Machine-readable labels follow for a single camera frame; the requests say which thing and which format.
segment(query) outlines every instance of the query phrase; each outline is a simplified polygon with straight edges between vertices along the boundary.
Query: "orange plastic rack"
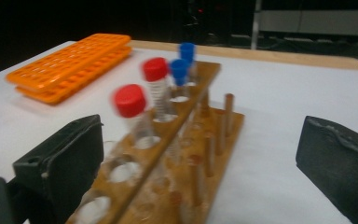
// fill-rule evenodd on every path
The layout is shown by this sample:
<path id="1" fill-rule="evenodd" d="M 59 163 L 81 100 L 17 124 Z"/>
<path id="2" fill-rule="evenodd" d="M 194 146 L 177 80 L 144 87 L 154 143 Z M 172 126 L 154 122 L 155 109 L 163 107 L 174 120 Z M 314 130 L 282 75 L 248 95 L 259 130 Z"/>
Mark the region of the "orange plastic rack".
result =
<path id="1" fill-rule="evenodd" d="M 96 34 L 9 73 L 16 90 L 57 104 L 88 85 L 131 52 L 127 35 Z"/>

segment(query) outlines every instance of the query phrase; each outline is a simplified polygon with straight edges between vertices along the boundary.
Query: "blue cap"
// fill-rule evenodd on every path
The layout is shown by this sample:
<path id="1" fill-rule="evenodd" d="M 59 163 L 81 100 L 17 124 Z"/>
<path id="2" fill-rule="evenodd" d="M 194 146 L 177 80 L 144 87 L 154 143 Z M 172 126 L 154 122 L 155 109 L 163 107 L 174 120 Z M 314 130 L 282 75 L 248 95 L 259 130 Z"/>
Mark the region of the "blue cap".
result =
<path id="1" fill-rule="evenodd" d="M 192 43 L 182 43 L 179 45 L 179 56 L 181 59 L 188 61 L 189 64 L 192 64 L 194 61 L 194 51 L 196 46 Z"/>
<path id="2" fill-rule="evenodd" d="M 176 86 L 183 86 L 187 81 L 188 62 L 183 59 L 176 59 L 170 62 L 170 69 Z"/>

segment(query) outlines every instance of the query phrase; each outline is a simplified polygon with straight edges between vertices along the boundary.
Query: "red cap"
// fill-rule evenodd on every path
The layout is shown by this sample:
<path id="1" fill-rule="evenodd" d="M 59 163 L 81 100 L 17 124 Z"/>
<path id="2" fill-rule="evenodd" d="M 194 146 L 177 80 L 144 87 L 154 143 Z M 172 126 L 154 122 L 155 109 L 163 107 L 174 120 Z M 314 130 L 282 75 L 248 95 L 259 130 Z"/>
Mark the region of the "red cap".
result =
<path id="1" fill-rule="evenodd" d="M 132 118 L 142 113 L 146 106 L 143 89 L 136 84 L 130 84 L 118 89 L 111 97 L 112 105 L 124 118 Z"/>
<path id="2" fill-rule="evenodd" d="M 168 65 L 163 58 L 153 58 L 146 61 L 142 66 L 146 81 L 152 82 L 167 76 Z"/>

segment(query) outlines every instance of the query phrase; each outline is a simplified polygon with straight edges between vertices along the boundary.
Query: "centrifuge tube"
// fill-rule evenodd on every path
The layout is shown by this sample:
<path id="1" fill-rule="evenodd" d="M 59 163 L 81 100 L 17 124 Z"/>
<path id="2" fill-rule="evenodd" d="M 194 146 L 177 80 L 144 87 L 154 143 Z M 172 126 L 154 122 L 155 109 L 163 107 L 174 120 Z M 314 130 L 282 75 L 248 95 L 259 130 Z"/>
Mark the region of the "centrifuge tube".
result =
<path id="1" fill-rule="evenodd" d="M 146 99 L 142 88 L 135 84 L 126 85 L 112 95 L 112 103 L 130 129 L 131 141 L 138 149 L 155 145 L 158 138 L 145 112 Z"/>
<path id="2" fill-rule="evenodd" d="M 179 45 L 179 56 L 188 62 L 188 85 L 195 86 L 198 83 L 197 63 L 194 61 L 196 46 L 192 43 Z"/>
<path id="3" fill-rule="evenodd" d="M 171 74 L 175 83 L 173 90 L 174 102 L 184 102 L 189 98 L 189 91 L 186 85 L 188 62 L 183 59 L 176 59 L 170 63 Z"/>
<path id="4" fill-rule="evenodd" d="M 155 109 L 156 120 L 169 122 L 176 117 L 171 103 L 171 90 L 167 82 L 168 65 L 163 58 L 153 58 L 146 61 L 142 69 L 149 86 Z"/>

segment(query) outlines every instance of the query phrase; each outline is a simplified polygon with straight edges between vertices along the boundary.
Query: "table edge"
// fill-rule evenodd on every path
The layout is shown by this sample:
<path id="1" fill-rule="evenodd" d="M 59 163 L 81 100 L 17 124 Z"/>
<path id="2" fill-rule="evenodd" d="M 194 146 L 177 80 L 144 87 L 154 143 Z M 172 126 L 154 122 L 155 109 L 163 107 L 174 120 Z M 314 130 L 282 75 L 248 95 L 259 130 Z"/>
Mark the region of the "table edge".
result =
<path id="1" fill-rule="evenodd" d="M 132 40 L 129 43 L 129 46 L 138 49 L 159 49 L 167 51 L 177 51 L 177 44 L 173 43 Z M 341 56 L 325 56 L 210 46 L 197 46 L 197 53 L 202 55 L 239 58 L 272 63 L 294 63 L 308 66 L 358 70 L 358 59 Z"/>

